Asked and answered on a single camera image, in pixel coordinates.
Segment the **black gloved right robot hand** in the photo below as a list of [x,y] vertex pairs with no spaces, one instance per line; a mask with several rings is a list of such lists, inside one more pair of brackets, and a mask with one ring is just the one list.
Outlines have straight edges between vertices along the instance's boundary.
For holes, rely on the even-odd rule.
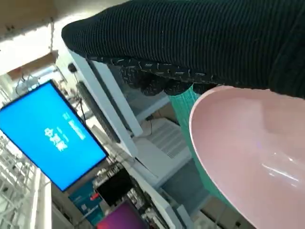
[[146,96],[218,85],[305,96],[302,0],[130,0],[61,31]]

